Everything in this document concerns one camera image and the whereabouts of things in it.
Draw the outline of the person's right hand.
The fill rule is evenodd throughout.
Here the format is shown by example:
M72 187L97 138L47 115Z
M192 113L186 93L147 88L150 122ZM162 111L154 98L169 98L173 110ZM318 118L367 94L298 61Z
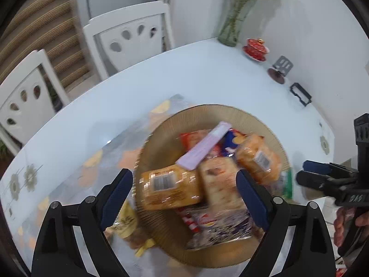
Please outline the person's right hand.
M335 229L333 242L336 247L340 247L343 244L346 229L349 227L349 221L353 219L355 215L355 208L339 208L336 212L336 219L334 220L333 226ZM368 212L362 214L355 220L357 227L368 226Z

